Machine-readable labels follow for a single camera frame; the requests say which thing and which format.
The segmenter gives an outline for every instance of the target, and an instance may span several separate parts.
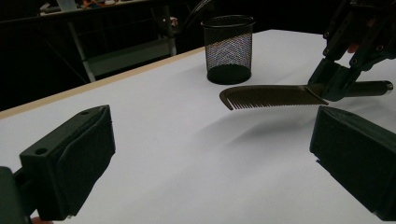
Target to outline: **table edge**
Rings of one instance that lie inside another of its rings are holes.
[[[76,87],[76,88],[68,90],[68,91],[62,91],[60,93],[53,94],[51,96],[48,96],[48,97],[33,101],[31,103],[27,103],[27,104],[24,104],[24,105],[18,105],[18,106],[12,107],[10,109],[4,110],[4,111],[0,111],[0,119],[6,119],[6,118],[12,117],[14,115],[17,115],[17,114],[20,114],[20,113],[23,113],[23,112],[38,108],[40,106],[48,105],[48,104],[51,104],[53,102],[65,99],[65,98],[68,98],[68,97],[71,97],[71,96],[74,96],[74,95],[77,95],[77,94],[81,94],[84,91],[90,91],[90,90],[105,86],[107,84],[123,80],[123,79],[125,79],[127,77],[132,77],[132,76],[138,75],[138,74],[146,72],[148,70],[161,67],[161,66],[166,65],[168,63],[172,63],[172,62],[175,62],[177,60],[181,60],[183,58],[186,58],[188,56],[191,56],[191,55],[193,55],[195,53],[198,53],[198,52],[201,52],[203,50],[204,50],[204,47],[201,47],[201,48],[198,48],[198,49],[194,49],[194,50],[191,50],[191,51],[187,51],[185,53],[181,53],[181,54],[178,54],[176,56],[173,56],[173,57],[170,57],[170,58],[166,58],[166,59],[160,60],[160,61],[155,62],[155,63],[150,63],[150,64],[147,64],[147,65],[144,65],[144,66],[141,66],[141,67],[138,67],[138,68],[135,68],[135,69],[132,69],[132,70],[117,74],[117,75],[112,76],[112,77],[107,77],[107,78],[104,78],[104,79],[100,79],[100,80],[97,80],[97,81],[95,81],[93,83],[89,83],[89,84],[86,84],[86,85],[83,85],[83,86],[80,86],[80,87]]]

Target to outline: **table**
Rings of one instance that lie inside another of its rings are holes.
[[[322,58],[320,35],[253,36],[252,78],[239,85],[305,84]],[[393,61],[360,80],[387,79]],[[382,223],[316,163],[318,107],[228,110],[197,49],[0,113],[0,164],[77,112],[110,105],[117,152],[76,217],[64,223]],[[330,106],[396,132],[396,97]]]

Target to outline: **comb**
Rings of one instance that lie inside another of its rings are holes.
[[[324,84],[238,86],[222,91],[219,97],[230,110],[282,105],[328,105],[320,97],[324,89]],[[389,81],[356,82],[346,97],[384,95],[392,90],[393,85]]]
[[[230,110],[281,105],[328,105],[307,86],[232,87],[220,93],[220,100]]]

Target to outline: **screw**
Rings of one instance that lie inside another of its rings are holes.
[[[352,61],[350,61],[350,64],[356,64],[358,62],[358,60],[357,59],[353,59]]]
[[[383,46],[383,45],[379,45],[379,46],[376,47],[376,51],[381,51],[381,50],[383,50],[383,49],[384,49],[384,46]]]

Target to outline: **mesh pencil cup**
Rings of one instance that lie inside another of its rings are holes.
[[[203,21],[207,79],[233,85],[251,77],[254,19],[244,15],[215,17]]]

